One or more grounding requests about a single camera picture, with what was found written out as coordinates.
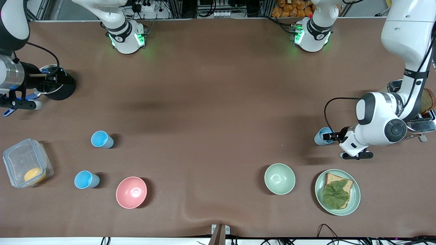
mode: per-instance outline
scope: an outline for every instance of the silver cylinder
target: silver cylinder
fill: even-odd
[[[9,56],[0,55],[0,94],[18,88],[23,82],[23,66],[19,62],[15,64]]]

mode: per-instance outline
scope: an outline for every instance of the pink bowl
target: pink bowl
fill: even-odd
[[[136,208],[144,202],[147,196],[147,186],[138,177],[128,177],[121,181],[116,189],[116,201],[127,209]]]

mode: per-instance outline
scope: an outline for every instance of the bowl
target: bowl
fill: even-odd
[[[275,163],[265,171],[265,184],[274,194],[288,194],[295,186],[294,171],[283,163]]]
[[[350,189],[350,200],[348,201],[348,204],[344,209],[332,209],[332,208],[328,207],[326,204],[324,204],[324,202],[323,202],[323,190],[324,190],[324,185],[326,183],[327,173],[331,173],[331,174],[337,175],[339,177],[352,180],[354,182],[353,185],[351,186],[351,189]],[[315,182],[315,196],[317,197],[320,205],[327,212],[334,214],[334,215],[338,215],[338,216],[345,216],[345,215],[351,214],[352,212],[354,212],[357,209],[357,207],[360,204],[359,185],[357,184],[356,180],[349,173],[342,171],[342,170],[339,170],[339,169],[326,170],[318,176],[318,178]]]
[[[127,209],[136,208],[147,196],[147,185],[138,177],[128,177],[121,181],[116,189],[116,201]]]

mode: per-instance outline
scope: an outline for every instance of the plate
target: plate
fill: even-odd
[[[352,180],[354,182],[350,190],[350,200],[348,201],[348,204],[344,209],[332,209],[328,207],[326,204],[324,204],[323,202],[323,189],[324,189],[324,184],[326,182],[327,173],[331,173],[339,177]],[[315,182],[315,195],[320,205],[327,212],[338,216],[345,216],[351,214],[357,209],[360,203],[360,188],[359,185],[357,184],[357,181],[349,173],[339,169],[326,170],[318,176]]]

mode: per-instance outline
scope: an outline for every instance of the clear food container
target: clear food container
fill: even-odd
[[[3,162],[15,188],[35,185],[53,175],[44,147],[33,139],[25,139],[4,151]]]

